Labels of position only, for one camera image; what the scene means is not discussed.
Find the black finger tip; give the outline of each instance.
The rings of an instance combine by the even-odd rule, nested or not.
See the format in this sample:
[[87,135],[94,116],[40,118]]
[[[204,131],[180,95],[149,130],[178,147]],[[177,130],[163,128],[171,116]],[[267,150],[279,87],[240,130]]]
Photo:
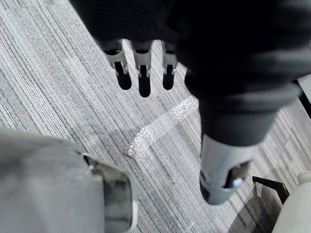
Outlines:
[[166,90],[171,90],[174,85],[174,76],[173,75],[163,75],[163,87]]
[[139,83],[139,93],[142,97],[146,98],[150,95],[150,77],[140,77]]
[[129,74],[118,75],[117,78],[118,78],[119,86],[123,90],[128,90],[128,89],[131,88],[132,81],[131,81],[131,78],[130,78]]

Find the black chair base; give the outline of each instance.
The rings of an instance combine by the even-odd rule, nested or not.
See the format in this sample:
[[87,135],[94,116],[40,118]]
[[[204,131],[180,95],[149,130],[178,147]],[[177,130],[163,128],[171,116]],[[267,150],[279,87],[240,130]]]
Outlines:
[[274,189],[277,192],[282,204],[284,204],[284,202],[290,195],[284,183],[260,178],[257,176],[253,176],[253,182],[260,183],[264,186]]

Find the floor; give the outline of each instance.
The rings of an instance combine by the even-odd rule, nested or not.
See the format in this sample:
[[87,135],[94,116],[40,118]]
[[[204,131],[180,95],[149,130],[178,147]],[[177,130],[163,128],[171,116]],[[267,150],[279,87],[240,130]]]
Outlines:
[[220,206],[199,191],[197,102],[179,66],[162,88],[161,46],[153,45],[152,93],[138,93],[134,59],[124,43],[133,86],[113,71],[65,0],[0,0],[0,126],[59,136],[130,170],[138,183],[136,233],[267,233],[280,201],[254,189],[251,175],[283,181],[311,170],[311,120],[297,100],[282,109],[254,156],[245,185]]

